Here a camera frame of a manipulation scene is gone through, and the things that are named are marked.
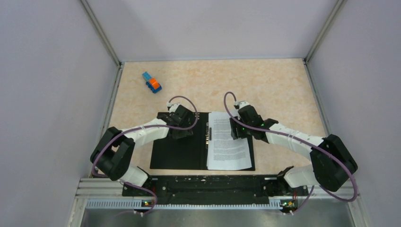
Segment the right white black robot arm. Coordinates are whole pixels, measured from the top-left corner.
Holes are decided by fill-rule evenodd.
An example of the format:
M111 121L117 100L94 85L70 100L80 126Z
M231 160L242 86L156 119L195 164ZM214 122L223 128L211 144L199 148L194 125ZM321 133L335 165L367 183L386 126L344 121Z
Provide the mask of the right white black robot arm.
M330 134L313 136L288 128L274 119L263 120L246 101L235 102L237 116L230 118L233 139L253 137L283 146L311 161L308 166L288 167L278 174L278 191L290 195L297 187L320 185L336 192L354 174L358 165L342 140Z

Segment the teal folder black inside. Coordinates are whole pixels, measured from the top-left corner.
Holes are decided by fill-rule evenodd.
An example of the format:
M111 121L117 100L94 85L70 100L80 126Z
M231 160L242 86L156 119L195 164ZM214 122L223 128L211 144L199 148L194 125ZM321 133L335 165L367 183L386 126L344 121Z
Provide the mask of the teal folder black inside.
M200 113L199 120L190 137L174 140L164 138L153 143L150 169L208 170L209 113ZM255 170L253 148L251 150Z

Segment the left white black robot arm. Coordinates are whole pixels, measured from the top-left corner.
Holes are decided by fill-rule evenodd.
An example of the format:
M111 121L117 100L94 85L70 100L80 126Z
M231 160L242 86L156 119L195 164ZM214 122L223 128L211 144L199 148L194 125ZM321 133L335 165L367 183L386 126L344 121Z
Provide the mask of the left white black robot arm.
M198 119L197 112L176 103L168 108L168 112L158 113L148 123L125 130L110 127L91 154L90 161L110 180L130 183L139 195L147 195L152 183L147 172L131 165L134 149L159 139L178 140L192 136Z

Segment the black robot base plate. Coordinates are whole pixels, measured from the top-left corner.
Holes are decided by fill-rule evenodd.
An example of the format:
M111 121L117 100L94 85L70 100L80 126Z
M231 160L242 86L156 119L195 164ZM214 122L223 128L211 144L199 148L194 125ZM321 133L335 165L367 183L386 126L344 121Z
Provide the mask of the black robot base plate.
M275 196L307 196L305 186L291 188L276 175L159 175L143 188L123 184L123 197L157 196L157 204L267 204Z

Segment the printed paper sheet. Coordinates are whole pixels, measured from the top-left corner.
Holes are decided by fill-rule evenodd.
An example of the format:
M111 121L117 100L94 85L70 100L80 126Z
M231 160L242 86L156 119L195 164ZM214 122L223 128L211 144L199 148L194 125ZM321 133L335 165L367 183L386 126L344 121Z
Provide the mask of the printed paper sheet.
M250 138L233 139L230 116L226 112L211 112L209 118L209 143L207 169L240 171L253 168Z

